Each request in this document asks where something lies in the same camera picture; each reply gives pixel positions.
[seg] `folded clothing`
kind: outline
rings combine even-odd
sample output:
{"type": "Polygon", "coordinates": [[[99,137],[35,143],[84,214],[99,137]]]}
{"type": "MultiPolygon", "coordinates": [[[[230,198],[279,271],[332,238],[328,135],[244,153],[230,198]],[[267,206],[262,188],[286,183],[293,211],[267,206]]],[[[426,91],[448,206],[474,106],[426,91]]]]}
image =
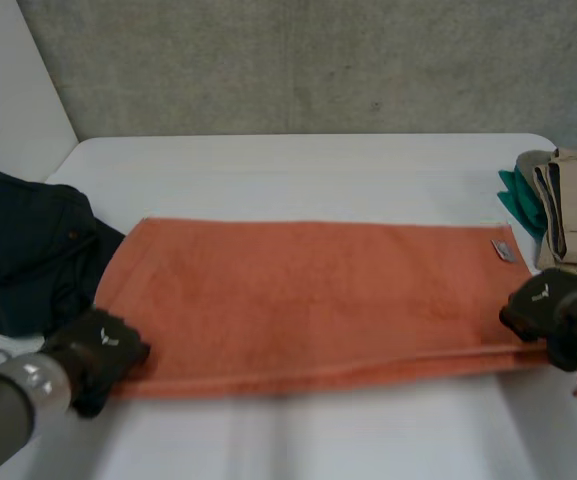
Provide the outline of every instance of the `folded clothing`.
{"type": "Polygon", "coordinates": [[[519,159],[512,172],[501,170],[499,177],[508,191],[499,192],[497,197],[535,240],[541,240],[548,225],[546,213],[539,197],[520,171],[519,159]]]}
{"type": "Polygon", "coordinates": [[[88,308],[123,235],[66,185],[0,172],[0,334],[50,334],[88,308]]]}
{"type": "Polygon", "coordinates": [[[277,393],[546,364],[499,322],[529,278],[509,227],[146,219],[98,308],[152,344],[127,396],[277,393]]]}
{"type": "Polygon", "coordinates": [[[548,219],[548,246],[557,262],[577,264],[577,152],[558,149],[534,170],[548,219]]]}

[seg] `towel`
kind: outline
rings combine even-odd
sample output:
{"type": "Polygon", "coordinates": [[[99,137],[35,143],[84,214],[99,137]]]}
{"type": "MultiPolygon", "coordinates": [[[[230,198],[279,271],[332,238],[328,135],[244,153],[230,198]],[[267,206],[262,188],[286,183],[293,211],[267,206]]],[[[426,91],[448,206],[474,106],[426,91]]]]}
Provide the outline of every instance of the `towel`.
{"type": "Polygon", "coordinates": [[[556,262],[577,264],[577,152],[558,149],[534,180],[546,209],[547,240],[556,262]]]}
{"type": "Polygon", "coordinates": [[[530,276],[509,227],[146,219],[98,308],[152,354],[124,396],[348,389],[545,365],[499,322],[530,276]]]}

